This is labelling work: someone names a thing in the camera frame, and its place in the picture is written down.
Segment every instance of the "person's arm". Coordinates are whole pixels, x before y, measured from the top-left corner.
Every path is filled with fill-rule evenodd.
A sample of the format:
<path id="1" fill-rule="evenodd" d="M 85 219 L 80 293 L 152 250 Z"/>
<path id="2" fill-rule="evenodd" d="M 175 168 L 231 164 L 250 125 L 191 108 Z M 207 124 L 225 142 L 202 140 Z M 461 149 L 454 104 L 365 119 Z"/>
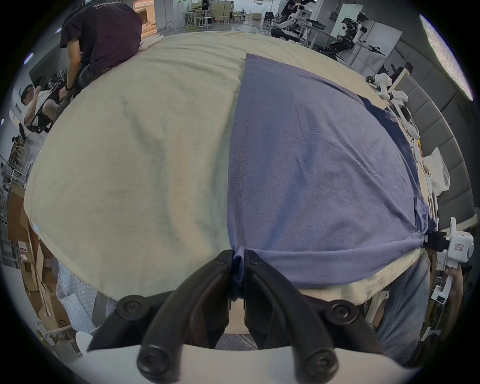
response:
<path id="1" fill-rule="evenodd" d="M 453 282 L 452 288 L 450 289 L 450 312 L 448 313 L 445 327 L 440 334 L 440 339 L 442 341 L 446 340 L 455 326 L 463 296 L 463 275 L 460 264 L 457 268 L 446 269 L 445 273 L 453 278 Z"/>
<path id="2" fill-rule="evenodd" d="M 68 52 L 68 72 L 67 83 L 65 88 L 60 90 L 60 100 L 70 93 L 70 89 L 73 87 L 73 81 L 80 68 L 80 62 L 82 61 L 82 54 L 80 53 L 80 43 L 78 39 L 72 40 L 67 44 Z"/>
<path id="3" fill-rule="evenodd" d="M 40 89 L 41 89 L 40 86 L 38 86 L 33 91 L 32 105 L 28 109 L 27 113 L 25 113 L 24 125 L 30 125 L 33 117 L 35 116 L 36 103 L 38 101 L 38 94 L 40 93 Z"/>

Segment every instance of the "label sticker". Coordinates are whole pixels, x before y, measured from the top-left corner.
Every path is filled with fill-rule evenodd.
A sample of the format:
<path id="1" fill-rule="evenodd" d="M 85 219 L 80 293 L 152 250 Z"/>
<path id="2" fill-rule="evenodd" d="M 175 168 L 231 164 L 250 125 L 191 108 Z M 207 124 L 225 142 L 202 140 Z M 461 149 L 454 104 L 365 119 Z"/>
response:
<path id="1" fill-rule="evenodd" d="M 22 252 L 28 252 L 27 245 L 24 241 L 18 241 L 18 248 L 20 248 Z"/>

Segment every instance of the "black screw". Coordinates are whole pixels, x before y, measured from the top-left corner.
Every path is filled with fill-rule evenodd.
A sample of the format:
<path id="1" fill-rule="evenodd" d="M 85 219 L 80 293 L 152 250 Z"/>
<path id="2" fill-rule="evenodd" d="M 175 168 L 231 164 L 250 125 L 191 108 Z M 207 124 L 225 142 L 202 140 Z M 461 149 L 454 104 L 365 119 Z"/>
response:
<path id="1" fill-rule="evenodd" d="M 323 350 L 307 360 L 307 372 L 310 376 L 333 374 L 336 372 L 336 357 L 329 350 Z"/>
<path id="2" fill-rule="evenodd" d="M 339 304 L 333 307 L 333 313 L 335 316 L 338 316 L 344 319 L 348 315 L 350 315 L 350 309 L 345 305 Z"/>
<path id="3" fill-rule="evenodd" d="M 137 300 L 130 300 L 125 303 L 125 310 L 128 313 L 137 312 L 142 307 L 142 303 Z"/>
<path id="4" fill-rule="evenodd" d="M 159 375 L 168 370 L 170 359 L 161 349 L 146 347 L 138 355 L 137 366 L 141 371 L 149 375 Z"/>

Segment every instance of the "bubble wrap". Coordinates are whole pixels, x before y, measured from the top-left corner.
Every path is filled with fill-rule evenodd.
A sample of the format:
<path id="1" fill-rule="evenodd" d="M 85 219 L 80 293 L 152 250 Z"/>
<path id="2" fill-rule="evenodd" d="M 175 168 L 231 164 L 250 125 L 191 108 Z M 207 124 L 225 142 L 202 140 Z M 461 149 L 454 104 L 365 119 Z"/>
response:
<path id="1" fill-rule="evenodd" d="M 92 316 L 96 294 L 95 289 L 80 281 L 59 262 L 57 298 L 74 330 L 88 333 L 95 329 Z"/>

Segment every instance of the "floor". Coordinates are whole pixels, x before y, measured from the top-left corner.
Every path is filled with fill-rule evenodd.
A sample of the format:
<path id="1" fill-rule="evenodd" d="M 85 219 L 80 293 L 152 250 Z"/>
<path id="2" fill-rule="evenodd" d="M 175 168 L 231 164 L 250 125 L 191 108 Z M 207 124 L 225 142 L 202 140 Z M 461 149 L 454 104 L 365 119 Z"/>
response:
<path id="1" fill-rule="evenodd" d="M 188 27 L 188 28 L 177 28 L 171 30 L 168 33 L 161 32 L 162 35 L 176 35 L 180 33 L 188 32 L 199 32 L 199 31 L 241 31 L 245 33 L 260 33 L 266 36 L 270 36 L 270 27 L 264 26 L 263 21 L 260 20 L 249 20 L 246 18 L 243 22 L 231 22 L 231 23 L 218 23 L 213 24 L 213 28 L 199 28 L 199 27 Z"/>

